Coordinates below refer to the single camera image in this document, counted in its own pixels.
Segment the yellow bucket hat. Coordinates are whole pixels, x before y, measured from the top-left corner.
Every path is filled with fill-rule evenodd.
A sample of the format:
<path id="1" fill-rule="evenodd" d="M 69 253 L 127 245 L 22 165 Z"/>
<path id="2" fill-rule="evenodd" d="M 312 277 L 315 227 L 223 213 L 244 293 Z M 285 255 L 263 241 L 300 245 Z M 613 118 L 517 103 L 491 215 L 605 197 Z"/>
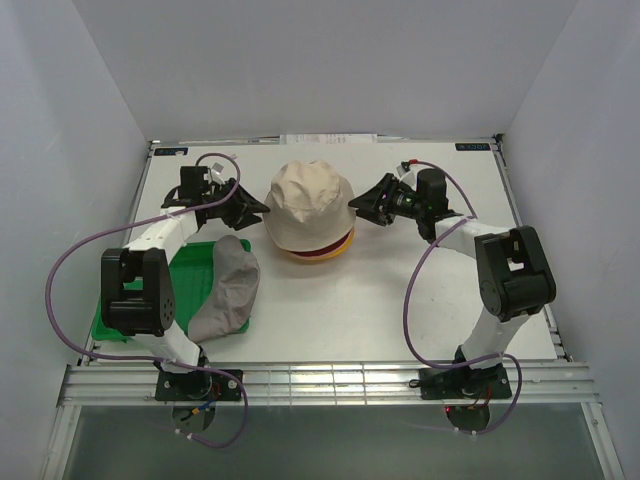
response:
<path id="1" fill-rule="evenodd" d="M 334 259 L 334 258 L 336 258 L 336 257 L 339 257 L 339 256 L 340 256 L 340 255 L 339 255 L 339 256 L 336 256 L 336 257 L 333 257 L 333 258 L 327 258 L 327 257 L 324 257 L 324 258 L 311 259 L 311 258 L 299 258 L 299 257 L 296 257 L 296 256 L 294 256 L 294 255 L 291 255 L 291 254 L 290 254 L 290 251 L 287 251 L 287 254 L 288 254 L 291 258 L 293 258 L 293 259 L 295 259 L 295 260 L 303 261 L 303 262 L 323 262 L 323 261 L 331 260 L 331 259 Z"/>

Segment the dark red bucket hat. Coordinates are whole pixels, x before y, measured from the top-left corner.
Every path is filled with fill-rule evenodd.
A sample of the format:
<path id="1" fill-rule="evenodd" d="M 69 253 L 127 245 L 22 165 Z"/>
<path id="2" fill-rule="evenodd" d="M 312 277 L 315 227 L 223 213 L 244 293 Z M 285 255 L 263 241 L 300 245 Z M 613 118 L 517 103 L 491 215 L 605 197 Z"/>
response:
<path id="1" fill-rule="evenodd" d="M 299 257 L 299 258 L 311 258 L 311 259 L 324 258 L 324 257 L 327 257 L 326 253 L 332 248 L 332 246 L 336 242 L 334 242 L 333 244 L 331 244 L 329 246 L 321 248 L 321 249 L 312 250 L 312 251 L 290 251 L 290 254 L 294 255 L 296 257 Z"/>

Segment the beige bucket hat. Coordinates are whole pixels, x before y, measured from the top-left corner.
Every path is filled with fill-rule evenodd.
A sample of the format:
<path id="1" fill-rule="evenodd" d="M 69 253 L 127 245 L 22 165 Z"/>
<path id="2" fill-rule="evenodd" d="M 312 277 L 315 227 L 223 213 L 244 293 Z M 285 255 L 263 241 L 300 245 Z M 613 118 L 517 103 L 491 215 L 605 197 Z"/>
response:
<path id="1" fill-rule="evenodd" d="M 271 180 L 264 204 L 265 228 L 289 252 L 325 250 L 346 238 L 356 221 L 350 182 L 329 163 L 291 161 Z"/>

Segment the grey bucket hat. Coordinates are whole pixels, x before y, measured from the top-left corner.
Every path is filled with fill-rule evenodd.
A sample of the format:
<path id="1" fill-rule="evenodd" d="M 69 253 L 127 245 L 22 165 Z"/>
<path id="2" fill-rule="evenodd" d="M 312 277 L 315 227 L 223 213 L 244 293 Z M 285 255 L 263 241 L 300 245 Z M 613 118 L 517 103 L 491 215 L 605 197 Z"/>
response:
<path id="1" fill-rule="evenodd" d="M 235 236 L 215 243 L 212 265 L 211 293 L 188 324 L 188 338 L 197 344 L 239 332 L 249 320 L 260 283 L 257 258 Z"/>

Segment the pink bucket hat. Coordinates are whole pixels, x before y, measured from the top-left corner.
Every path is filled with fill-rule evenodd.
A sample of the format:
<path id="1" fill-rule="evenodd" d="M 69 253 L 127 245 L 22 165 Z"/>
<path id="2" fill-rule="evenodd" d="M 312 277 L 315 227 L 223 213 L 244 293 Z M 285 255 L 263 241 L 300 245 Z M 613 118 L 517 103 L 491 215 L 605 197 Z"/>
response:
<path id="1" fill-rule="evenodd" d="M 355 230 L 352 229 L 345 237 L 336 242 L 332 248 L 326 253 L 328 258 L 333 258 L 344 253 L 353 243 Z"/>

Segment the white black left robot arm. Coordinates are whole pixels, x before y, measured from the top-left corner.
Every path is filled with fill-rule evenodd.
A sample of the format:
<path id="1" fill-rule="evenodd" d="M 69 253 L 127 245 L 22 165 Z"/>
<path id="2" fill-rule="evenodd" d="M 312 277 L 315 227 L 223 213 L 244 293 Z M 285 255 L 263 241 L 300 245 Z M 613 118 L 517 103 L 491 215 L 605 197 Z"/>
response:
<path id="1" fill-rule="evenodd" d="M 189 326 L 176 320 L 177 300 L 169 265 L 187 240 L 209 220 L 234 231 L 261 221 L 268 207 L 233 178 L 221 180 L 205 166 L 180 170 L 180 183 L 161 205 L 163 219 L 120 249 L 101 257 L 101 319 L 131 337 L 154 356 L 160 400 L 200 400 L 218 396 L 224 379 L 203 369 L 208 359 L 201 342 L 240 330 L 249 320 L 259 282 L 256 257 L 235 235 L 211 247 L 210 292 Z"/>

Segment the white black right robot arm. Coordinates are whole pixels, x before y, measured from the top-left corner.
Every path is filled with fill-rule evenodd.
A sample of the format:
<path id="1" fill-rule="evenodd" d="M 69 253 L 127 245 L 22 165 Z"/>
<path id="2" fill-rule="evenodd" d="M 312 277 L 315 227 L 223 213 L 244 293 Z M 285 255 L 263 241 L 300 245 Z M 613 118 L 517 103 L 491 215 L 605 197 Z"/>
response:
<path id="1" fill-rule="evenodd" d="M 456 212 L 447 195 L 453 177 L 428 162 L 420 167 L 414 186 L 388 173 L 349 205 L 357 217 L 378 226 L 397 217 L 411 219 L 430 251 L 441 247 L 475 261 L 483 304 L 479 318 L 451 363 L 426 361 L 421 375 L 425 387 L 474 397 L 503 382 L 509 344 L 530 317 L 555 300 L 557 287 L 533 227 L 493 227 L 474 211 Z"/>

